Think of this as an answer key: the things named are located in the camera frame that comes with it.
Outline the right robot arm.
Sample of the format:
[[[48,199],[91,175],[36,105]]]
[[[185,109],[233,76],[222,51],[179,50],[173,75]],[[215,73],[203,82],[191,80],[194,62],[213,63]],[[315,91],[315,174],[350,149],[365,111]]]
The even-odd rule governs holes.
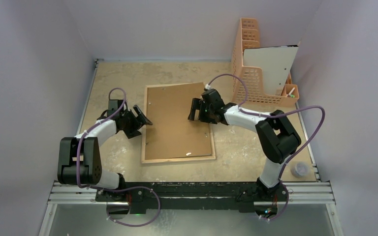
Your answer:
[[[259,113],[242,109],[235,103],[225,104],[216,89],[206,90],[201,98],[193,98],[188,120],[204,123],[233,125],[258,135],[266,156],[264,169],[257,180],[257,195],[268,200],[280,184],[285,161],[301,144],[297,131],[281,110]]]

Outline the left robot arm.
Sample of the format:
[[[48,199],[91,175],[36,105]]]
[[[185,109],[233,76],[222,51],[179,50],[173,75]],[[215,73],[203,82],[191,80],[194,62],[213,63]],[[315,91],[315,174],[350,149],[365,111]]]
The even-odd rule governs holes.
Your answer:
[[[131,139],[141,135],[140,128],[152,124],[137,105],[130,110],[126,101],[110,99],[108,109],[90,129],[61,139],[58,182],[106,189],[114,201],[123,200],[127,195],[125,179],[122,174],[103,169],[100,147],[120,131]]]

